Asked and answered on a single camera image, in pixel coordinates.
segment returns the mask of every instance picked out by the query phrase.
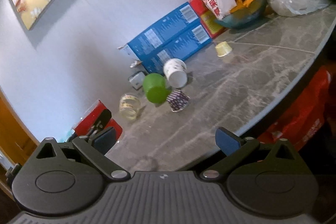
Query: patterned paper cup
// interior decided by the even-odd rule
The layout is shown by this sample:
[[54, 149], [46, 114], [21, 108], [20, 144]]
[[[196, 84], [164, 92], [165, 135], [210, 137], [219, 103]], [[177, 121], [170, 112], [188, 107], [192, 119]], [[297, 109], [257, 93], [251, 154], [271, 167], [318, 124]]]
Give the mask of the patterned paper cup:
[[181, 90], [173, 91], [168, 97], [167, 102], [172, 112], [180, 112], [188, 105], [190, 97], [185, 95]]

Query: blue box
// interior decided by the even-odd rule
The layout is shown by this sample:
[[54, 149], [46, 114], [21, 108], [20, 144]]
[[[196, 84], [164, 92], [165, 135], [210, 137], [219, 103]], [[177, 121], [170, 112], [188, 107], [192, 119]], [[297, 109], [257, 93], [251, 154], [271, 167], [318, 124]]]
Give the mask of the blue box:
[[154, 51], [142, 65], [149, 73], [163, 74], [163, 65], [171, 58], [183, 61], [211, 43], [212, 39], [201, 24], [187, 30], [166, 46]]
[[172, 39], [199, 24], [200, 18], [186, 2], [147, 28], [128, 45], [144, 61], [153, 51], [163, 48]]

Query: yellow cup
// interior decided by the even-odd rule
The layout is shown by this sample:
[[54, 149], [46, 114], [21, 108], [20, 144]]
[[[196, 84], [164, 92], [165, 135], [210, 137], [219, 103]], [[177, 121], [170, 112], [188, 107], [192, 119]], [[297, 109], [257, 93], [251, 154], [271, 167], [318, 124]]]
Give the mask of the yellow cup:
[[216, 52], [218, 57], [223, 57], [232, 52], [232, 48], [226, 41], [224, 41], [216, 45]]

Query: marble tabletop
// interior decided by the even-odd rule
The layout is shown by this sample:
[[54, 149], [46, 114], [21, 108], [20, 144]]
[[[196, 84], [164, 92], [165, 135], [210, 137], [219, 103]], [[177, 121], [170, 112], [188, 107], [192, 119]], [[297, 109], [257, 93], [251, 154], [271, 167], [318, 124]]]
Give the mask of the marble tabletop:
[[215, 130], [240, 136], [272, 110], [308, 70], [336, 24], [336, 5], [293, 18], [275, 17], [255, 30], [228, 30], [216, 41], [231, 41], [219, 58], [214, 44], [186, 61], [190, 103], [173, 113], [142, 96], [133, 123], [115, 119], [124, 133], [106, 154], [130, 171], [173, 171], [218, 151]]

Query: glass jar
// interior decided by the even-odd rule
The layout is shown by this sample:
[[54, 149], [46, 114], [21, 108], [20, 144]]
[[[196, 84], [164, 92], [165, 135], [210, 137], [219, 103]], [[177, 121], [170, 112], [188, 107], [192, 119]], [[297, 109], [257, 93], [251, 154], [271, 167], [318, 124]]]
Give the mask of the glass jar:
[[126, 93], [120, 99], [119, 111], [123, 117], [133, 121], [137, 118], [141, 108], [139, 98], [133, 93]]

